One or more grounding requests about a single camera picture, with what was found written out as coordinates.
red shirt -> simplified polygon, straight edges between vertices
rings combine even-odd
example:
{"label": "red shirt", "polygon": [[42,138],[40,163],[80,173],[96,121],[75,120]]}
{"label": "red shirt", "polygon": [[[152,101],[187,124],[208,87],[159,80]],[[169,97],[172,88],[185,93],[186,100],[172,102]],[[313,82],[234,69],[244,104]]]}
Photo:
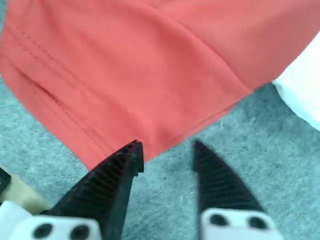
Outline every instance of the red shirt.
{"label": "red shirt", "polygon": [[4,82],[92,169],[148,160],[274,80],[320,30],[319,0],[9,0]]}

fabric seam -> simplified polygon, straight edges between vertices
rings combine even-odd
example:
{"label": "fabric seam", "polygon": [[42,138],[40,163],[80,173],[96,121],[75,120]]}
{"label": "fabric seam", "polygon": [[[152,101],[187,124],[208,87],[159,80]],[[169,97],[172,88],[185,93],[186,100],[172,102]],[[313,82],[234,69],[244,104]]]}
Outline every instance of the fabric seam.
{"label": "fabric seam", "polygon": [[[34,56],[26,47],[24,47],[19,41],[18,41],[18,39],[14,36],[14,34],[12,34],[12,32],[10,31],[10,30],[8,30],[8,33],[15,39],[15,41],[17,42],[17,44],[23,49],[23,50],[25,50],[34,60],[36,60],[38,63],[40,63],[40,64],[42,64],[43,66],[45,66],[48,70],[50,70],[50,72],[51,73],[53,73],[54,75],[56,75],[58,78],[61,78],[61,79],[63,79],[63,77],[62,76],[60,76],[60,75],[57,75],[57,73],[55,73],[54,71],[52,71],[45,63],[43,63],[42,61],[40,61],[36,56]],[[54,100],[52,97],[50,97],[56,104],[57,104],[57,106],[65,113],[65,115],[66,115],[66,117],[68,117],[79,129],[80,129],[80,131],[82,132],[82,133],[84,133],[86,136],[88,136],[92,141],[93,141],[93,143],[95,144],[95,145],[97,145],[97,147],[102,151],[102,153],[104,154],[104,155],[107,155],[106,154],[106,152],[105,152],[105,150],[94,140],[94,138],[92,137],[92,136],[90,136],[86,131],[84,131],[81,127],[80,127],[80,125],[77,123],[77,121],[76,120],[74,120],[68,113],[67,113],[67,111],[63,108],[63,106],[61,106],[61,104],[60,103],[58,103],[56,100]],[[66,126],[73,132],[73,133],[75,133],[67,124],[66,124]]]}

gray carpet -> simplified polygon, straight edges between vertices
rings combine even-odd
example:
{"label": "gray carpet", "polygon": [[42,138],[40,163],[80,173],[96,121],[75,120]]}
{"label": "gray carpet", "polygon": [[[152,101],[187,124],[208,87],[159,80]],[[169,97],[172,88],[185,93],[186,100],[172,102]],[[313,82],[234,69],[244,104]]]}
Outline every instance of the gray carpet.
{"label": "gray carpet", "polygon": [[[268,84],[220,121],[146,164],[133,182],[124,240],[196,239],[195,138],[225,157],[286,240],[320,239],[320,132],[295,116]],[[0,166],[20,175],[51,204],[87,172],[2,79]]]}

stitching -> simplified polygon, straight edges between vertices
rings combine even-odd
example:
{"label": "stitching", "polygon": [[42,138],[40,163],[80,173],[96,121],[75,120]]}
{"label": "stitching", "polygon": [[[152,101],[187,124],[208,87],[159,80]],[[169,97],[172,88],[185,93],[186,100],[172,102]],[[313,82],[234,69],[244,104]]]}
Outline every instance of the stitching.
{"label": "stitching", "polygon": [[69,75],[71,75],[73,78],[76,80],[79,80],[79,78],[71,71],[69,70],[66,66],[64,66],[61,62],[56,60],[52,55],[50,55],[47,51],[42,49],[28,34],[26,34],[12,19],[10,20],[13,25],[18,29],[19,32],[22,33],[29,41],[31,41],[44,55],[46,55],[49,59],[51,59],[55,64],[57,64],[60,68],[62,68],[64,71],[66,71]]}
{"label": "stitching", "polygon": [[[52,109],[52,107],[50,107],[49,104],[47,104],[47,102],[46,102],[46,101],[41,97],[41,95],[36,91],[36,89],[35,89],[35,84],[32,83],[30,80],[27,80],[27,82],[30,84],[32,90],[33,90],[33,91],[35,92],[35,94],[38,96],[38,98],[40,99],[40,101],[42,101],[42,102],[61,120],[61,122],[64,123],[64,125],[65,125],[71,132],[73,132],[73,133],[75,134],[75,131],[73,131],[73,130],[71,129],[71,127],[59,116],[59,114],[58,114],[55,110]],[[60,104],[59,104],[53,97],[51,97],[50,95],[49,95],[49,97],[64,111],[64,113],[65,113],[69,118],[71,118],[71,117],[69,116],[69,114],[66,113],[66,111],[60,106]],[[99,155],[96,153],[96,151],[94,151],[92,148],[91,148],[91,150],[92,150],[92,152],[97,156],[97,158],[99,158]]]}
{"label": "stitching", "polygon": [[[16,40],[16,42],[18,43],[18,45],[25,50],[31,57],[33,57],[38,63],[42,64],[43,66],[45,66],[48,70],[49,69],[44,63],[42,63],[35,55],[32,54],[32,52],[30,52],[27,48],[25,48],[20,42],[19,40],[14,36],[14,34],[11,31],[8,31],[8,33]],[[61,78],[62,80],[64,80],[60,75],[58,75],[55,71],[52,71],[56,76],[58,76],[59,78]],[[75,121],[68,113],[67,111],[65,111],[65,109],[61,106],[61,104],[57,101],[55,101],[56,104],[63,110],[63,112],[70,118],[70,120],[73,121],[74,124],[76,124],[76,126],[79,128],[80,131],[82,131],[85,135],[87,135],[92,142],[103,152],[104,155],[107,155],[105,150],[94,140],[93,137],[91,137],[86,131],[84,131],[80,125],[77,123],[77,121]]]}

